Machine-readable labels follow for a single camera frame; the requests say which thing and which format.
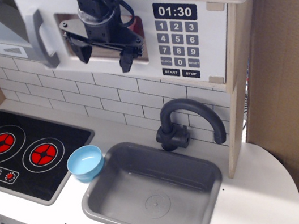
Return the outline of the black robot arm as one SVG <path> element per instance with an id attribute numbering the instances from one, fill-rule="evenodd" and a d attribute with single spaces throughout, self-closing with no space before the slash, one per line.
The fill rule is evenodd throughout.
<path id="1" fill-rule="evenodd" d="M 134 10 L 124 0 L 77 0 L 78 20 L 63 20 L 59 27 L 74 54 L 88 63 L 94 46 L 120 51 L 119 64 L 124 73 L 133 60 L 142 56 L 144 38 L 130 27 L 135 23 Z M 84 25 L 80 33 L 79 23 Z"/>

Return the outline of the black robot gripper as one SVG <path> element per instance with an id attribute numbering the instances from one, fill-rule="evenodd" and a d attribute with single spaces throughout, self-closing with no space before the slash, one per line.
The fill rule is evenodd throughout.
<path id="1" fill-rule="evenodd" d="M 124 10 L 118 6 L 102 18 L 79 10 L 71 19 L 60 22 L 71 50 L 83 63 L 89 62 L 92 48 L 96 46 L 120 51 L 120 67 L 124 73 L 130 71 L 137 52 L 144 49 L 144 38 L 133 30 L 136 23 L 133 9 L 124 1 L 121 6 Z"/>

